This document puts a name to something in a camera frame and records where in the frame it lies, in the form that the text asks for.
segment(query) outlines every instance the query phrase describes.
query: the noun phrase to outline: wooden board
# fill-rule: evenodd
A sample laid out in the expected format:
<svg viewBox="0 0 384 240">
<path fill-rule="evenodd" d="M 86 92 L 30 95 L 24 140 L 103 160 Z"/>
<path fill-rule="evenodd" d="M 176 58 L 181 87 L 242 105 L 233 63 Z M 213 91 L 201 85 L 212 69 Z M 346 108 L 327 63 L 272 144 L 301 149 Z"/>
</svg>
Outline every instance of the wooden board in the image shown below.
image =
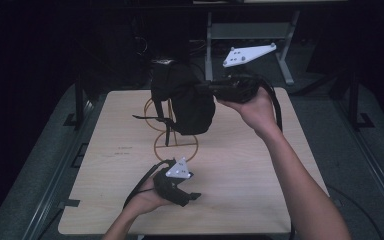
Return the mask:
<svg viewBox="0 0 384 240">
<path fill-rule="evenodd" d="M 302 128 L 284 89 L 276 89 L 283 114 L 284 134 L 315 180 L 325 189 Z M 156 163 L 154 142 L 161 132 L 145 120 L 150 91 L 108 94 L 70 199 L 59 224 L 62 234 L 103 234 L 122 210 L 142 176 Z M 202 196 L 185 207 L 164 206 L 140 216 L 132 234 L 280 233 L 290 230 L 290 219 L 268 151 L 234 110 L 216 103 L 209 131 L 197 135 L 199 147 L 188 162 L 195 175 L 179 185 Z M 154 106 L 148 116 L 156 116 Z M 161 123 L 149 121 L 164 129 Z M 176 135 L 178 144 L 194 143 Z M 157 145 L 164 144 L 164 135 Z M 195 145 L 159 148 L 160 156 L 189 158 Z"/>
</svg>

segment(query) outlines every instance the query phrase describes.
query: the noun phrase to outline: white mount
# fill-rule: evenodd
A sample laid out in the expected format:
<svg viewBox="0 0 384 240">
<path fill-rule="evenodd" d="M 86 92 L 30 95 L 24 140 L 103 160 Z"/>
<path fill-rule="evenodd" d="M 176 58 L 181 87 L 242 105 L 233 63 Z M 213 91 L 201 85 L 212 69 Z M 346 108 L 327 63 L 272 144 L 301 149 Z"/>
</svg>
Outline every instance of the white mount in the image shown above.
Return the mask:
<svg viewBox="0 0 384 240">
<path fill-rule="evenodd" d="M 188 166 L 186 165 L 186 159 L 183 157 L 179 161 L 176 161 L 176 164 L 166 172 L 166 176 L 185 179 L 190 178 L 191 175 L 189 174 Z"/>
<path fill-rule="evenodd" d="M 249 47 L 249 48 L 233 48 L 223 62 L 223 66 L 233 67 L 248 63 L 256 58 L 259 58 L 269 52 L 276 50 L 276 44 L 272 43 L 268 46 Z"/>
</svg>

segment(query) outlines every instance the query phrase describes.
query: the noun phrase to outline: black strap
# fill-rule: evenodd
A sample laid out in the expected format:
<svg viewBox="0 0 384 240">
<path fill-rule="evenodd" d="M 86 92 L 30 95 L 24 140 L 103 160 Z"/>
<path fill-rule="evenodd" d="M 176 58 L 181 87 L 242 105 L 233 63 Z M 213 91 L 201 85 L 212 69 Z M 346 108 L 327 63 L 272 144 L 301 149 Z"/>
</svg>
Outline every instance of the black strap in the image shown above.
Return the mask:
<svg viewBox="0 0 384 240">
<path fill-rule="evenodd" d="M 158 169 L 158 167 L 164 163 L 169 163 L 169 161 L 170 160 L 164 160 L 162 162 L 159 162 L 158 164 L 155 164 L 154 166 L 152 166 L 151 169 L 149 169 L 149 171 L 142 177 L 139 183 L 136 184 L 135 188 L 133 188 L 132 192 L 130 192 L 129 196 L 127 196 L 126 201 L 124 202 L 124 205 L 123 205 L 123 209 L 127 206 L 127 204 L 129 204 L 130 200 L 132 200 L 132 198 L 140 192 L 139 189 L 142 187 L 143 183 L 145 183 L 145 181 L 149 177 L 151 177 L 151 175 Z"/>
<path fill-rule="evenodd" d="M 283 131 L 282 111 L 280 109 L 279 100 L 276 97 L 276 92 L 274 91 L 273 87 L 267 83 L 267 81 L 264 81 L 264 80 L 261 81 L 261 87 L 263 87 L 267 91 L 267 93 L 269 94 L 269 96 L 272 100 L 272 103 L 273 103 L 273 107 L 274 107 L 274 111 L 275 111 L 275 115 L 276 115 L 277 126 L 279 127 L 279 129 L 281 131 Z"/>
<path fill-rule="evenodd" d="M 170 141 L 170 132 L 171 129 L 174 126 L 174 122 L 170 118 L 164 117 L 164 111 L 163 107 L 161 105 L 161 101 L 166 100 L 168 98 L 167 95 L 163 94 L 161 96 L 160 94 L 157 94 L 155 92 L 156 86 L 161 89 L 161 84 L 166 85 L 168 84 L 168 77 L 170 74 L 171 66 L 173 64 L 176 64 L 177 62 L 174 60 L 167 60 L 167 63 L 161 63 L 157 65 L 158 71 L 154 71 L 154 79 L 151 83 L 151 94 L 152 94 L 152 101 L 154 102 L 155 110 L 157 111 L 158 118 L 154 118 L 157 121 L 164 122 L 166 124 L 166 140 L 165 145 L 168 146 Z"/>
<path fill-rule="evenodd" d="M 166 141 L 165 141 L 165 145 L 168 146 L 168 143 L 169 143 L 169 140 L 170 140 L 171 128 L 174 125 L 174 122 L 173 122 L 172 119 L 165 118 L 165 117 L 141 117 L 141 116 L 136 116 L 136 115 L 132 115 L 132 116 L 137 118 L 137 119 L 155 119 L 158 122 L 163 122 L 166 125 Z"/>
</svg>

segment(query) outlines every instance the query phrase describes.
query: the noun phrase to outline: black bag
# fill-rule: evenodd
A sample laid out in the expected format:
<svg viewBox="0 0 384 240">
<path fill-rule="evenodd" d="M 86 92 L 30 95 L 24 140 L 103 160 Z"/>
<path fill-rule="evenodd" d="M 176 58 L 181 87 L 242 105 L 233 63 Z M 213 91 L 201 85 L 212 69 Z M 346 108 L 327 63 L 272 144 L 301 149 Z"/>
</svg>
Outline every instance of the black bag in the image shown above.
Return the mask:
<svg viewBox="0 0 384 240">
<path fill-rule="evenodd" d="M 170 128 L 182 135 L 197 135 L 208 131 L 216 107 L 212 94 L 197 92 L 195 86 L 200 83 L 187 64 L 172 60 L 155 64 L 151 95 L 158 117 L 147 118 L 155 118 L 166 124 L 166 146 Z M 161 102 L 168 99 L 171 99 L 176 122 L 164 116 Z"/>
</svg>

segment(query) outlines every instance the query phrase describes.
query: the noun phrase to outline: forearm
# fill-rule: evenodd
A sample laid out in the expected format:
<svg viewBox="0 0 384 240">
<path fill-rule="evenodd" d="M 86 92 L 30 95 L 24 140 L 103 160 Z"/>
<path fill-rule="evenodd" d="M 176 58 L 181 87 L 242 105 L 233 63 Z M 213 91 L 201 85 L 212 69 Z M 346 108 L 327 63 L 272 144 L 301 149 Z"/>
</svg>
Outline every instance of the forearm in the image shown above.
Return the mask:
<svg viewBox="0 0 384 240">
<path fill-rule="evenodd" d="M 303 239 L 350 239 L 339 211 L 304 168 L 277 127 L 256 133 L 264 140 L 292 222 Z"/>
<path fill-rule="evenodd" d="M 132 215 L 128 211 L 121 212 L 102 239 L 124 240 L 136 217 L 136 215 Z"/>
</svg>

